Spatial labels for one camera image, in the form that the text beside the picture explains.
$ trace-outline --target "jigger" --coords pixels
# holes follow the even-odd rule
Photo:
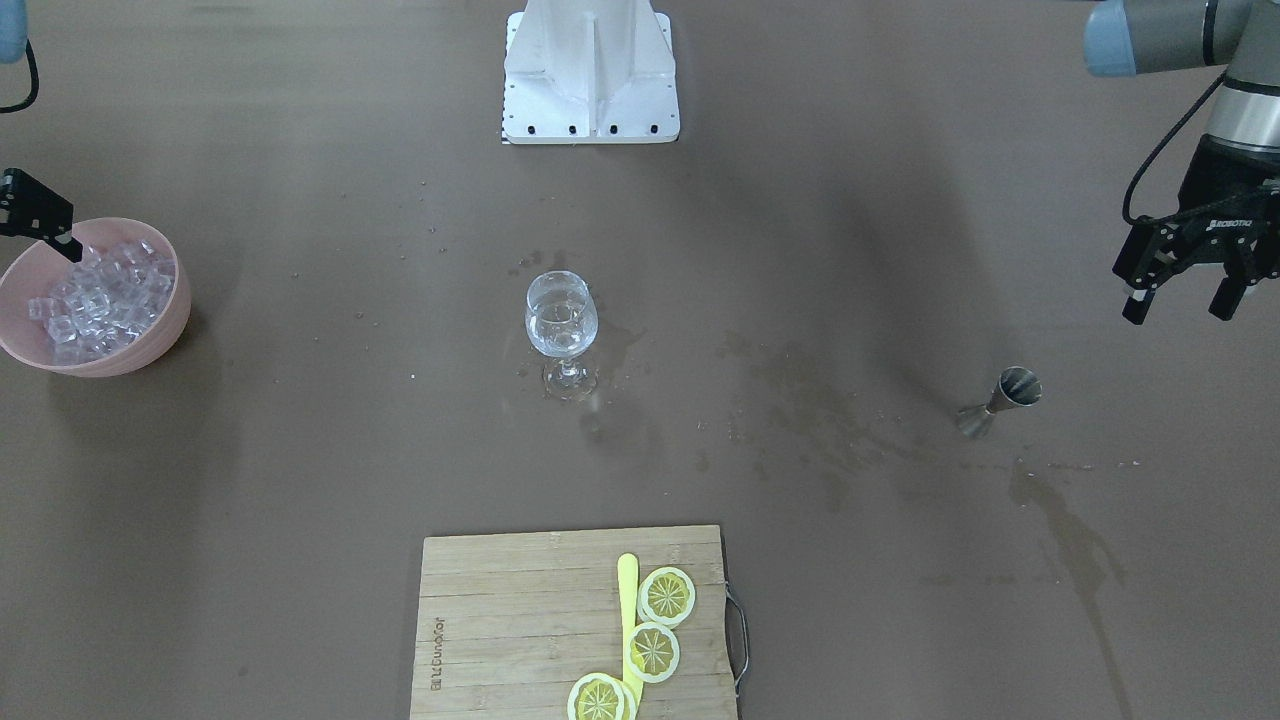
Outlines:
[[[956,418],[956,427],[966,437],[978,439],[991,430],[991,421],[996,413],[1011,410],[1014,407],[1030,407],[1039,401],[1043,389],[1036,373],[1018,365],[1005,368],[1000,373],[1000,382],[991,393],[991,400],[986,405],[974,405],[960,410]]]

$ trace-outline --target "yellow plastic stick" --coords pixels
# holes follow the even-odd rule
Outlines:
[[[636,596],[640,591],[640,561],[630,552],[618,556],[618,605],[622,606],[622,684],[636,696],[636,707],[644,694],[644,680],[627,665],[627,638],[636,628]]]

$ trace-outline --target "pile of ice cubes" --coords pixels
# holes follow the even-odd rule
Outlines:
[[[88,245],[79,263],[45,297],[27,301],[28,316],[52,341],[54,365],[106,357],[137,340],[173,293],[177,264],[146,240],[105,254]]]

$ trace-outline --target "blue joint cap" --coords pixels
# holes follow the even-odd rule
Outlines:
[[[0,0],[0,63],[17,63],[27,50],[27,0]]]
[[[1084,26],[1084,64],[1097,77],[1138,74],[1124,0],[1100,3]]]

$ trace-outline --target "bamboo cutting board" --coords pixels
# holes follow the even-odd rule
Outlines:
[[[411,720],[562,720],[586,673],[622,676],[617,560],[698,589],[680,666],[645,685],[637,720],[737,720],[718,525],[426,538]]]

